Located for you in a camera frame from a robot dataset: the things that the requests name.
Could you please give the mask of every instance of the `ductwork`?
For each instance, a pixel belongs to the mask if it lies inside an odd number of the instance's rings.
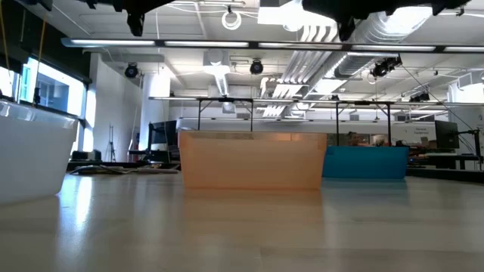
[[[385,12],[371,14],[367,20],[363,20],[352,34],[348,42],[377,44],[377,43],[400,43],[415,30],[420,28],[432,15],[430,7],[399,8],[388,17]],[[310,88],[303,97],[309,93],[323,98],[334,90],[344,85],[345,79],[352,78],[365,67],[373,63],[374,57],[354,55],[346,52],[332,53],[324,62],[324,66],[309,81]],[[291,107],[293,110],[308,110],[311,105],[297,104]]]
[[[227,85],[227,78],[225,74],[219,75],[215,74],[215,82],[217,84],[217,88],[219,89],[220,96],[225,97],[228,95],[228,85]]]
[[[228,83],[225,75],[230,72],[228,52],[220,49],[211,49],[203,54],[203,69],[205,73],[215,76],[220,96],[228,96]],[[222,104],[223,113],[235,113],[233,103]]]
[[[337,34],[336,26],[304,26],[301,42],[329,42]],[[301,87],[307,83],[308,79],[316,72],[316,66],[323,64],[329,54],[326,52],[294,51],[290,62],[284,71],[280,84],[272,95],[272,98],[291,98]],[[267,106],[264,117],[279,116],[286,106]]]

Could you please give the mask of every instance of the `desk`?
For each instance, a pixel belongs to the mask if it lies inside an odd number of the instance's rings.
[[[418,162],[421,161],[422,165],[435,165],[440,169],[455,169],[455,162],[459,161],[461,170],[466,168],[466,161],[479,161],[477,156],[474,155],[437,155],[427,154],[425,157],[414,157]]]

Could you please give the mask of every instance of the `ventilation duct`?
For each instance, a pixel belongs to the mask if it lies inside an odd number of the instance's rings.
[[[220,49],[210,49],[203,53],[203,70],[205,73],[215,76],[217,88],[220,96],[228,96],[228,84],[226,74],[230,73],[230,61],[227,51]],[[235,113],[233,103],[224,102],[222,104],[223,113]]]
[[[415,30],[420,28],[432,15],[430,7],[399,8],[392,16],[386,16],[385,12],[370,14],[367,20],[362,20],[349,43],[378,44],[400,43]],[[324,67],[309,82],[312,88],[309,93],[323,98],[341,87],[365,67],[374,61],[374,56],[364,56],[347,52],[332,53],[324,62]],[[309,104],[298,104],[291,107],[292,110],[309,109]]]

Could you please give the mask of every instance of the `gray floor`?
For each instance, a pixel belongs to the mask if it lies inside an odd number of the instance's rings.
[[[179,175],[66,176],[0,207],[2,271],[484,271],[484,186],[326,182],[184,190]]]

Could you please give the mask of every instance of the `ceiling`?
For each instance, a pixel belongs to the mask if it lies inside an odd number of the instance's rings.
[[[257,12],[259,0],[245,1],[243,11]],[[96,10],[88,8],[87,4],[74,0],[54,0],[54,10],[48,14],[47,21],[70,37],[76,38],[124,38],[132,39],[126,25],[126,13],[117,13],[112,7],[98,5]],[[195,11],[193,6],[175,6],[188,11]],[[37,6],[28,7],[33,13],[43,17],[45,10]],[[200,6],[201,11],[223,11],[224,7]],[[484,16],[484,0],[472,0],[466,8],[468,14]],[[254,41],[295,41],[300,38],[302,31],[288,32],[282,26],[257,24],[257,19],[243,16],[240,28],[228,30],[221,24],[222,13],[201,13],[201,23],[194,12],[180,11],[164,6],[146,15],[144,37],[147,39],[218,39],[218,40],[254,40]],[[410,34],[407,43],[421,44],[484,44],[484,17],[441,15],[431,17],[420,29]],[[178,91],[190,89],[204,89],[214,85],[213,76],[199,73],[203,70],[202,49],[156,49],[156,48],[113,48],[110,54],[123,56],[136,54],[162,54],[165,62],[177,75],[178,83],[172,88]],[[286,69],[293,54],[291,51],[251,51],[230,50],[231,62],[236,63],[228,74],[229,85],[259,86],[263,76],[281,74]],[[264,74],[252,76],[249,72],[253,58],[260,58],[264,64]],[[405,67],[421,83],[428,83],[430,90],[438,99],[445,99],[447,84],[455,78],[445,75],[462,75],[462,69],[483,68],[482,55],[451,55],[451,54],[403,54]],[[113,63],[119,71],[127,63]],[[157,62],[147,63],[146,70],[156,71]],[[410,77],[402,68],[391,73],[387,78],[380,79],[377,84],[367,80],[368,71],[364,70],[357,80],[347,82],[342,96],[347,99],[370,99],[377,93],[380,99],[396,99],[404,91],[419,86],[419,82]]]

